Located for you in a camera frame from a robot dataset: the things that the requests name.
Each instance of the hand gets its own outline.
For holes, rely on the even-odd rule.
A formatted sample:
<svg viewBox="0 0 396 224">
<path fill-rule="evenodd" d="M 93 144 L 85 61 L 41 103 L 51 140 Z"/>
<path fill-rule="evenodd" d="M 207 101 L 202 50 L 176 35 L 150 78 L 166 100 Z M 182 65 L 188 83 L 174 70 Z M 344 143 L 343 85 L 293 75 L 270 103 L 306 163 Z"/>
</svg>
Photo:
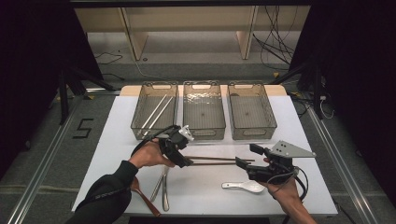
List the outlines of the hand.
<svg viewBox="0 0 396 224">
<path fill-rule="evenodd" d="M 270 194 L 279 202 L 282 210 L 296 223 L 317 223 L 303 206 L 294 177 L 288 179 L 283 185 L 259 183 L 268 188 Z"/>
<path fill-rule="evenodd" d="M 136 168 L 140 169 L 143 166 L 153 166 L 163 164 L 169 167 L 174 167 L 175 164 L 169 159 L 166 159 L 161 153 L 158 139 L 155 138 L 152 142 L 147 142 L 129 159 Z"/>
</svg>

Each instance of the black backdrop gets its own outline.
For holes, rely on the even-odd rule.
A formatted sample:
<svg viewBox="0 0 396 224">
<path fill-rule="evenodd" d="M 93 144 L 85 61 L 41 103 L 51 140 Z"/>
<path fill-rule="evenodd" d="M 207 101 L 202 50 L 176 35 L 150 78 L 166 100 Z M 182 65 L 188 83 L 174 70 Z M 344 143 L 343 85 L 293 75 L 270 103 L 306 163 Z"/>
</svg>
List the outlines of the black backdrop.
<svg viewBox="0 0 396 224">
<path fill-rule="evenodd" d="M 67 66 L 103 79 L 68 1 L 0 3 L 0 178 L 43 119 Z"/>
<path fill-rule="evenodd" d="M 352 0 L 326 10 L 310 11 L 291 68 L 307 60 L 318 37 L 328 32 L 318 54 L 325 91 L 396 206 L 392 175 L 396 162 L 396 6 L 392 1 Z M 323 24 L 332 21 L 325 20 L 328 16 L 337 18 L 331 30 Z M 299 87 L 312 86 L 313 75 L 303 74 Z"/>
</svg>

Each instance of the plastic container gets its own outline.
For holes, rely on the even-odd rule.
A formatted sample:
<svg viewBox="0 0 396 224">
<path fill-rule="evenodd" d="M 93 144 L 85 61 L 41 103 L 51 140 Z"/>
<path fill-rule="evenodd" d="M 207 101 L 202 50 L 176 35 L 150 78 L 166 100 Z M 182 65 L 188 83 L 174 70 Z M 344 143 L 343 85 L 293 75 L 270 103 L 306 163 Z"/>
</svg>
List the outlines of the plastic container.
<svg viewBox="0 0 396 224">
<path fill-rule="evenodd" d="M 261 81 L 231 81 L 227 98 L 234 140 L 271 139 L 276 120 Z"/>
<path fill-rule="evenodd" d="M 186 81 L 183 91 L 183 126 L 195 140 L 224 138 L 225 118 L 218 81 Z"/>
<path fill-rule="evenodd" d="M 137 140 L 177 121 L 177 82 L 145 82 L 139 94 L 131 129 Z"/>
</svg>

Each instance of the person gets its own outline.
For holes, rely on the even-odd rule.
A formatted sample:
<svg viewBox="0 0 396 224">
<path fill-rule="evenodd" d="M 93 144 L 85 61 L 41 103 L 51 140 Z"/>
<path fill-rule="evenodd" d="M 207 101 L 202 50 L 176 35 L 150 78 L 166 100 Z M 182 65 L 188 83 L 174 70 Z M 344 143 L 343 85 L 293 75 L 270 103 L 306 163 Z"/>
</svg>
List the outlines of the person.
<svg viewBox="0 0 396 224">
<path fill-rule="evenodd" d="M 75 214 L 66 224 L 78 223 L 113 223 L 129 205 L 132 193 L 128 187 L 132 184 L 138 170 L 143 166 L 163 164 L 175 167 L 175 164 L 165 158 L 158 145 L 158 139 L 147 142 L 128 160 L 122 161 L 113 175 L 104 175 L 96 180 L 86 195 L 86 200 L 97 195 L 116 192 L 111 197 L 105 197 L 93 202 L 81 203 Z M 283 211 L 296 223 L 316 223 L 301 202 L 294 178 L 280 186 L 260 182 L 280 203 Z"/>
<path fill-rule="evenodd" d="M 282 210 L 298 224 L 317 223 L 308 213 L 298 194 L 296 181 L 291 177 L 285 184 L 277 186 L 265 182 L 259 182 L 266 188 L 270 194 L 279 202 Z"/>
<path fill-rule="evenodd" d="M 128 187 L 134 181 L 134 176 L 138 170 L 143 166 L 159 164 L 169 167 L 175 166 L 162 155 L 158 139 L 153 139 L 137 150 L 128 161 L 122 161 L 113 175 L 104 175 L 96 180 L 85 198 L 90 199 L 109 192 L 115 192 L 115 195 L 81 204 L 76 209 L 75 214 L 65 223 L 113 223 L 122 215 L 131 201 L 132 193 Z"/>
</svg>

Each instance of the white spoon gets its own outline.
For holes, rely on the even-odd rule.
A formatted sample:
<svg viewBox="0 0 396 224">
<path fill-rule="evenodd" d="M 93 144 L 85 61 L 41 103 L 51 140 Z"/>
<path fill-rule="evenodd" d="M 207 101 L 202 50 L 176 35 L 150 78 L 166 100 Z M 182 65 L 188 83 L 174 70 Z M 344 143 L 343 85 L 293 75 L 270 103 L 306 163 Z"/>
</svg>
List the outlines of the white spoon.
<svg viewBox="0 0 396 224">
<path fill-rule="evenodd" d="M 224 189 L 239 188 L 245 189 L 253 193 L 259 193 L 264 190 L 264 186 L 254 180 L 249 180 L 243 183 L 222 183 L 221 187 Z"/>
</svg>

